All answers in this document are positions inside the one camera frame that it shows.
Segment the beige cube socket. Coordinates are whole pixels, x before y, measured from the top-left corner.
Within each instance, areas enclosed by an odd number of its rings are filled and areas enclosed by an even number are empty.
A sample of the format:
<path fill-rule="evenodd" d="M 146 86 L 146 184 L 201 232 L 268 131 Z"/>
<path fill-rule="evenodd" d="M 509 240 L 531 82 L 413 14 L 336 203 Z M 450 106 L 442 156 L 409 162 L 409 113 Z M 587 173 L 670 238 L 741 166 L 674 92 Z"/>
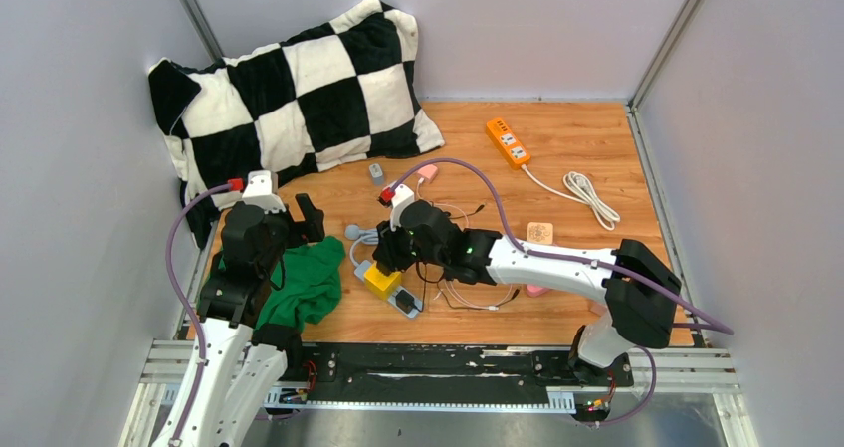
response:
<path fill-rule="evenodd" d="M 546 222 L 528 222 L 526 239 L 531 243 L 552 245 L 553 225 Z"/>

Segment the yellow cube socket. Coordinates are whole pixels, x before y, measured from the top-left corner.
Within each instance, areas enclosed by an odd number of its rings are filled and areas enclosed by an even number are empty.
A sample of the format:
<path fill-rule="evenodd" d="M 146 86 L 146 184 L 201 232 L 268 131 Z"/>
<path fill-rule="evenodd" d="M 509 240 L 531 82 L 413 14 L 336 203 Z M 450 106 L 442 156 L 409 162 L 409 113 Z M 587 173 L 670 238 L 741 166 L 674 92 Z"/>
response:
<path fill-rule="evenodd" d="M 402 273 L 382 273 L 376 265 L 370 265 L 363 274 L 366 288 L 382 301 L 387 301 L 401 285 Z"/>

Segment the pink usb charger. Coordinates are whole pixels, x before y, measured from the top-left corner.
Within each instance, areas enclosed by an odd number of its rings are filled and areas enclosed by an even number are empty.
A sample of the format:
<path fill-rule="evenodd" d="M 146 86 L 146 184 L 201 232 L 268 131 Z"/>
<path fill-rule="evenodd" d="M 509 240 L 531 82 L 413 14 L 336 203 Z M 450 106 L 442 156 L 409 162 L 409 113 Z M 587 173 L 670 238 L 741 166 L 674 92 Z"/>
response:
<path fill-rule="evenodd" d="M 424 182 L 433 181 L 438 175 L 439 168 L 436 164 L 427 164 L 417 170 L 417 174 Z"/>

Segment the black tp-link power adapter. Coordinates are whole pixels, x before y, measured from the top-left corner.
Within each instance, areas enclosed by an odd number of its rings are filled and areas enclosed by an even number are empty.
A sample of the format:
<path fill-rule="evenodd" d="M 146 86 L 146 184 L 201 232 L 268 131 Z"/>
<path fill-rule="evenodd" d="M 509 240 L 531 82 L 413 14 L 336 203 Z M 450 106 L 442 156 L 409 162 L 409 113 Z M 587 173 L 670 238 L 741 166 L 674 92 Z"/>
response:
<path fill-rule="evenodd" d="M 457 289 L 451 281 L 441 281 L 437 284 L 438 297 L 442 298 L 446 306 L 452 310 L 497 312 L 502 306 L 514 301 L 521 292 L 516 285 L 508 285 L 504 294 L 494 301 L 476 303 L 471 301 Z"/>

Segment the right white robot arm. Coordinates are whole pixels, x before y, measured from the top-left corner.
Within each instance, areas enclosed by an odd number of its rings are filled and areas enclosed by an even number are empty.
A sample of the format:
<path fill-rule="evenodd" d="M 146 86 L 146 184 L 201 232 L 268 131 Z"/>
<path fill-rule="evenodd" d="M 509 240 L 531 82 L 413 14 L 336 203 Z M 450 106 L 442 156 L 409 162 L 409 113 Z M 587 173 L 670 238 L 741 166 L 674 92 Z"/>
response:
<path fill-rule="evenodd" d="M 577 332 L 568 370 L 581 384 L 604 376 L 634 346 L 669 345 L 681 283 L 645 244 L 624 239 L 614 249 L 539 245 L 486 229 L 462 229 L 443 210 L 413 201 L 379 223 L 373 253 L 384 274 L 434 265 L 447 281 L 537 285 L 601 303 L 606 311 Z"/>

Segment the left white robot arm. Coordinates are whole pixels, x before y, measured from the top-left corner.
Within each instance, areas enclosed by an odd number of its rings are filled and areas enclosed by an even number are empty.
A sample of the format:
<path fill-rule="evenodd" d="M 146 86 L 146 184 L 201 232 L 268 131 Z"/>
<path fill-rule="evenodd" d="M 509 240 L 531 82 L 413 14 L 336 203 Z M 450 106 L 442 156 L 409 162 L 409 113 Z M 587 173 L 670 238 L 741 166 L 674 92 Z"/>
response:
<path fill-rule="evenodd" d="M 278 198 L 244 195 L 224 218 L 221 249 L 201 291 L 193 350 L 157 446 L 238 446 L 279 379 L 305 367 L 301 332 L 258 318 L 283 284 L 290 248 L 325 237 L 324 213 L 305 193 L 296 220 Z"/>

